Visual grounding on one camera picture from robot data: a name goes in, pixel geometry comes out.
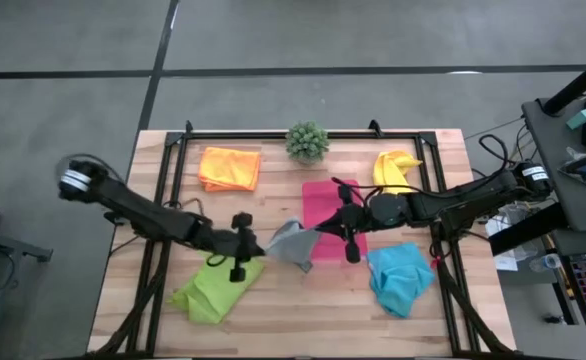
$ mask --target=wooden table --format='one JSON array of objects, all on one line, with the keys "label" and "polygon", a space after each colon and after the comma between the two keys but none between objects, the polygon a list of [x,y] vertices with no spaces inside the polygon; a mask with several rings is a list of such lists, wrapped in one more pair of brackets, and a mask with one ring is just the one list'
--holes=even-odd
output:
[{"label": "wooden table", "polygon": [[[131,166],[129,186],[150,199],[155,192],[165,134],[165,131],[143,131]],[[471,181],[462,132],[436,130],[436,134],[447,185],[452,187]],[[207,146],[259,151],[262,161],[255,192],[204,192],[197,172]],[[334,140],[324,162],[305,167],[290,161],[282,142],[278,140],[190,140],[180,200],[200,198],[205,215],[219,228],[230,228],[232,216],[240,210],[253,214],[253,229],[258,242],[266,245],[286,219],[302,217],[303,182],[337,176],[356,179],[362,185],[371,184],[375,159],[379,152],[390,150],[405,150],[415,155],[415,146],[409,140]],[[427,159],[431,159],[429,153],[426,155]],[[175,161],[176,155],[169,167],[166,199]],[[432,173],[430,161],[427,165]],[[415,169],[409,173],[408,181],[419,186],[419,177]],[[433,179],[432,188],[436,188],[435,176],[430,175],[430,179]],[[131,237],[130,228],[118,229],[113,246]],[[367,234],[367,240],[371,249],[414,242],[424,257],[430,260],[428,247],[431,237],[427,229],[402,227]],[[515,348],[489,244],[469,237],[460,242],[460,247],[473,305],[500,340]],[[104,344],[131,309],[143,248],[144,241],[134,242],[109,260],[89,350]],[[377,304],[369,288],[370,272],[364,261],[356,265],[315,262],[308,274],[292,264],[269,259],[264,262],[266,266],[260,278],[219,325],[192,324],[184,313],[164,304],[156,356],[384,357],[451,354],[437,281],[415,302],[410,318],[399,319],[386,314]],[[194,251],[174,245],[164,298],[186,284],[203,263],[204,260]],[[463,320],[457,310],[458,329],[465,344]],[[146,338],[145,331],[143,326],[140,346]]]}]

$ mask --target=cloth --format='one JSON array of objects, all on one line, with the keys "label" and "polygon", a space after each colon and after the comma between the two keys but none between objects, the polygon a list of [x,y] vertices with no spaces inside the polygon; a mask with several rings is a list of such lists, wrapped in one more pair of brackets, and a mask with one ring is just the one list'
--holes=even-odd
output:
[{"label": "cloth", "polygon": [[304,229],[300,220],[287,220],[271,238],[265,252],[267,256],[283,262],[297,264],[302,271],[308,273],[313,267],[311,252],[320,240],[322,233],[313,229]]},{"label": "cloth", "polygon": [[[349,185],[357,185],[355,180],[346,180]],[[304,226],[313,228],[335,214],[343,203],[337,194],[338,184],[328,181],[309,181],[302,184],[302,212]],[[360,199],[353,196],[353,202],[362,205]],[[355,243],[360,248],[360,256],[368,251],[365,234],[355,234]],[[346,241],[333,234],[321,233],[311,253],[312,260],[346,260],[344,247]]]},{"label": "cloth", "polygon": [[239,283],[229,281],[229,273],[235,264],[227,258],[219,266],[204,265],[189,282],[168,299],[178,309],[187,313],[190,321],[218,324],[231,310],[244,291],[258,278],[264,265],[256,259],[244,263],[246,280]]},{"label": "cloth", "polygon": [[371,289],[391,315],[407,317],[413,302],[435,276],[414,243],[372,250],[368,256]]},{"label": "cloth", "polygon": [[[408,185],[405,175],[411,168],[420,165],[413,155],[401,150],[381,152],[373,168],[373,183],[375,185]],[[411,192],[411,189],[395,187],[385,188],[384,192],[400,194]]]},{"label": "cloth", "polygon": [[205,191],[253,191],[259,171],[258,152],[207,147],[197,177]]}]

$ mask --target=concrete floor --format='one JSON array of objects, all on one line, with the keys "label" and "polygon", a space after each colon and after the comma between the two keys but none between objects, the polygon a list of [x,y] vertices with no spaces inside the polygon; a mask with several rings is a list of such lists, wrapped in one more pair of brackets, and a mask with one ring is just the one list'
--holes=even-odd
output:
[{"label": "concrete floor", "polygon": [[[168,0],[0,1],[0,71],[149,70]],[[166,69],[586,64],[586,0],[183,0]],[[151,129],[462,128],[517,118],[577,73],[165,78]],[[0,231],[53,247],[25,261],[0,327],[0,359],[83,353],[113,229],[94,207],[60,201],[53,167],[91,152],[126,174],[149,81],[0,80]],[[521,122],[496,130],[509,146]],[[474,167],[498,161],[467,143]],[[504,287],[518,348],[586,359],[583,326],[548,285]]]}]

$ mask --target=potted plant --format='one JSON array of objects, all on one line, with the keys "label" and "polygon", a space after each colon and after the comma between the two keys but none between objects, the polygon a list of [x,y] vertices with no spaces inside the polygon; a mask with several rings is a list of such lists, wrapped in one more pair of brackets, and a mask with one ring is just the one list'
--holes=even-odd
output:
[{"label": "potted plant", "polygon": [[313,121],[299,123],[286,134],[286,151],[289,157],[302,164],[310,165],[322,161],[328,150],[328,134]]}]

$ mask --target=white paper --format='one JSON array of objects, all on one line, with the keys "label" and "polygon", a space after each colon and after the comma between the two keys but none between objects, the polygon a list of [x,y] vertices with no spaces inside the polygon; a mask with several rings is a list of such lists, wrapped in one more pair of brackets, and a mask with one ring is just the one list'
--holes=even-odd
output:
[{"label": "white paper", "polygon": [[[508,228],[510,225],[508,223],[508,218],[506,216],[497,215],[491,218],[486,223],[486,233],[491,236],[501,230]],[[493,257],[495,261],[495,268],[498,270],[505,270],[505,271],[517,271],[517,260],[515,260],[515,253],[513,250],[509,250],[504,252],[500,255]]]},{"label": "white paper", "polygon": [[537,173],[540,173],[540,172],[546,173],[546,171],[544,171],[544,168],[543,168],[543,167],[541,167],[541,166],[536,166],[536,167],[532,167],[532,168],[524,169],[524,170],[522,171],[522,175],[524,175],[524,176],[529,176],[529,175],[531,175],[531,174],[537,174]]},{"label": "white paper", "polygon": [[533,181],[538,181],[538,180],[546,180],[549,177],[546,175],[546,173],[544,174],[533,174]]}]

